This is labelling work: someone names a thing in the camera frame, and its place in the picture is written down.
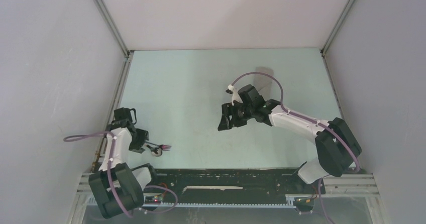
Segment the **pink handled spoon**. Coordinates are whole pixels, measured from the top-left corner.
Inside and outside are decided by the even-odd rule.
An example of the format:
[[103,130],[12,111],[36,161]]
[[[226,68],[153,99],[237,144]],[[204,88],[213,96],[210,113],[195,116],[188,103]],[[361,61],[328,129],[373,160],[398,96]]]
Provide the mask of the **pink handled spoon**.
[[163,154],[162,149],[159,147],[152,147],[148,144],[145,144],[145,147],[147,147],[150,150],[151,155],[154,157],[160,157]]

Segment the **purple metallic fork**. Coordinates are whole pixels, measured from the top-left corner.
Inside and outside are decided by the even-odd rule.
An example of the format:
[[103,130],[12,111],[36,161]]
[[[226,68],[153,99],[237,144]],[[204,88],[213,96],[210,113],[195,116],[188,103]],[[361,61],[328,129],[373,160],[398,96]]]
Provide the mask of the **purple metallic fork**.
[[146,144],[158,147],[158,148],[160,148],[163,151],[170,151],[171,148],[172,148],[172,146],[170,146],[170,145],[163,145],[163,144],[162,145],[157,145],[157,144],[154,144],[154,143],[151,143],[151,142],[146,142]]

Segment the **grey cloth napkin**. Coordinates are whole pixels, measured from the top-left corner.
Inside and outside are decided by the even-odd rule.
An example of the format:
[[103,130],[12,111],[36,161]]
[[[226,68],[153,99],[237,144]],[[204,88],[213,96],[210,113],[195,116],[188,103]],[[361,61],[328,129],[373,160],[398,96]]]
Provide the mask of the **grey cloth napkin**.
[[[256,67],[256,72],[264,73],[270,76],[274,75],[274,70],[269,67]],[[269,95],[271,93],[272,88],[272,79],[268,76],[261,75],[261,74],[255,74],[254,76],[254,87],[258,90],[258,92],[266,97],[269,98]]]

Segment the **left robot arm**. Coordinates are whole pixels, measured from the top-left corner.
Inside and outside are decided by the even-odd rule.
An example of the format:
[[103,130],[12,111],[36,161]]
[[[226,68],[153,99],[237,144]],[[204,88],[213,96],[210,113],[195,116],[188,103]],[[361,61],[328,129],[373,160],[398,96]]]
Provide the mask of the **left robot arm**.
[[114,119],[103,135],[107,139],[105,158],[98,171],[89,177],[89,186],[101,215],[108,219],[141,207],[145,202],[144,190],[153,192],[159,179],[151,164],[130,168],[130,152],[143,153],[149,133],[136,128],[136,110],[118,108]]

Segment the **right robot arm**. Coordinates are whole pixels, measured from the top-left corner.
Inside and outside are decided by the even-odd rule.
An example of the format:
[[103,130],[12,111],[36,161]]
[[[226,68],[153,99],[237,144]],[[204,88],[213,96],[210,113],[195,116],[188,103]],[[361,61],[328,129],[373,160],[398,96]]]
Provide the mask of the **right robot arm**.
[[232,98],[222,104],[218,131],[242,127],[254,119],[270,127],[288,129],[314,144],[317,157],[298,168],[292,179],[295,191],[307,192],[320,178],[341,177],[352,164],[359,169],[362,148],[343,119],[320,120],[287,109],[277,100],[265,100],[250,84],[241,89],[229,85],[226,92]]

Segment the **left aluminium frame post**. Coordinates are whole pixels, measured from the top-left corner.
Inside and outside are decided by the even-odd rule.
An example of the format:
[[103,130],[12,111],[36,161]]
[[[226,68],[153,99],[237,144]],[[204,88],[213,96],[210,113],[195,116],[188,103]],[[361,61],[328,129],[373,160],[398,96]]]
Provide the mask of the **left aluminium frame post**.
[[126,46],[126,44],[124,43],[124,40],[112,18],[112,15],[110,14],[104,0],[93,0],[94,4],[96,5],[96,7],[98,8],[98,11],[100,13],[100,15],[102,16],[103,20],[106,23],[106,26],[108,27],[108,29],[110,30],[110,32],[112,33],[116,43],[118,44],[121,52],[123,53],[123,55],[128,58],[129,54],[130,54],[130,50],[128,49],[128,47]]

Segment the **aluminium frame post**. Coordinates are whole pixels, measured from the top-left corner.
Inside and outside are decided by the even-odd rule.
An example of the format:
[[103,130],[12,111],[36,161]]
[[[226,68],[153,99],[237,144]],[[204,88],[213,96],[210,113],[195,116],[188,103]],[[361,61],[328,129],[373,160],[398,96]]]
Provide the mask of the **aluminium frame post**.
[[329,51],[334,39],[336,38],[336,36],[338,35],[341,27],[343,26],[345,20],[347,19],[347,17],[349,16],[349,13],[351,12],[353,6],[356,4],[357,0],[347,0],[342,12],[340,13],[336,23],[334,24],[327,40],[325,41],[322,49],[321,49],[321,54],[322,56],[326,56],[327,52]]
[[110,30],[110,32],[112,33],[116,43],[118,44],[121,52],[123,53],[123,55],[128,58],[129,54],[130,54],[130,50],[128,49],[128,47],[126,46],[126,44],[124,43],[124,40],[112,18],[112,15],[110,14],[104,0],[93,0],[94,4],[96,5],[96,7],[98,8],[98,11],[100,13],[100,15],[102,16],[103,20],[106,23],[106,26],[108,27],[108,29]]

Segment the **right aluminium frame post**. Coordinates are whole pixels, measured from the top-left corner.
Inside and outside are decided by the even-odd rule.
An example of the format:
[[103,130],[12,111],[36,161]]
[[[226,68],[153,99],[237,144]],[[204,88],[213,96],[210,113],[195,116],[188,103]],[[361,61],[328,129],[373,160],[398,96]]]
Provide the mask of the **right aluminium frame post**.
[[340,13],[336,23],[334,24],[327,40],[325,41],[322,49],[321,49],[321,54],[322,56],[326,56],[327,52],[329,51],[334,39],[336,38],[336,36],[338,35],[341,27],[343,26],[345,20],[347,19],[347,17],[349,16],[349,13],[351,12],[353,6],[356,4],[357,0],[347,0],[342,12]]

